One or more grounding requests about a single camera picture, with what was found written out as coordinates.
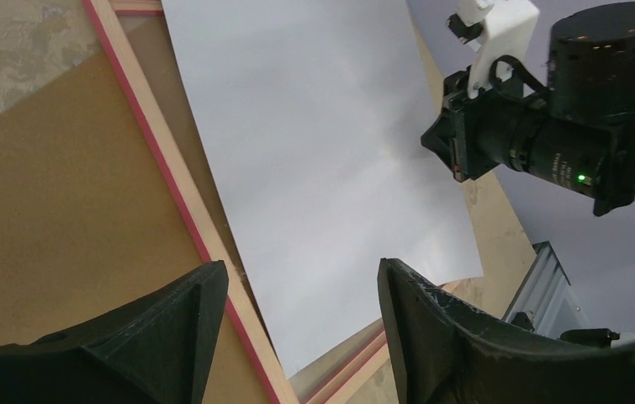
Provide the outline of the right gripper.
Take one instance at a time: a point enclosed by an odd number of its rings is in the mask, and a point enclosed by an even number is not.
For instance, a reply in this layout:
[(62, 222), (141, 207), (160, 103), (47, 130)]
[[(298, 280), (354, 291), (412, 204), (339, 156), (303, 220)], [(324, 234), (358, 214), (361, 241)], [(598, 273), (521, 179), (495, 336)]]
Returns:
[(436, 154), (459, 183), (478, 179), (499, 165), (523, 170), (514, 141), (523, 115), (524, 82), (516, 68), (510, 71), (503, 93), (490, 89), (474, 99), (468, 97), (468, 70), (443, 81), (440, 114), (421, 136), (421, 145)]

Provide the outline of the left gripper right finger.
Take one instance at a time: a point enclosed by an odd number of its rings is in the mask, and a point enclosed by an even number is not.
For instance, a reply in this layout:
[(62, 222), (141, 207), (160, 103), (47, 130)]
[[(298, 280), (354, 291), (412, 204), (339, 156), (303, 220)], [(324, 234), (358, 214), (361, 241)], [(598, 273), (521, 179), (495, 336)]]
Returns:
[(397, 258), (379, 264), (378, 298), (401, 403), (635, 403), (635, 341), (607, 328), (547, 338)]

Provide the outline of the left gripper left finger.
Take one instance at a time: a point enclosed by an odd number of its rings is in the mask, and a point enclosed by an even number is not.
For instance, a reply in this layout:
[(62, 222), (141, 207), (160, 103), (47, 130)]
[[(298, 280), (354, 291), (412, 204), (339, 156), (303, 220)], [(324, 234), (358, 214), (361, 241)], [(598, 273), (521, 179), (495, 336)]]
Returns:
[(200, 403), (228, 286), (223, 262), (204, 263), (92, 320), (0, 346), (0, 403)]

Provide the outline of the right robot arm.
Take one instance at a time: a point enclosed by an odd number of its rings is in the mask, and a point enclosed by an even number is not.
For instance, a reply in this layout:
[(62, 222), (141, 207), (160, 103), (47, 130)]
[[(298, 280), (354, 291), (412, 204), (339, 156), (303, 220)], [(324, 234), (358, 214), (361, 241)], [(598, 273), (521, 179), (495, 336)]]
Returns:
[(602, 216), (635, 200), (635, 2), (587, 8), (550, 30), (547, 80), (524, 59), (539, 16), (528, 1), (462, 1), (447, 26), (477, 56), (443, 82), (421, 144), (459, 183), (494, 167), (593, 200)]

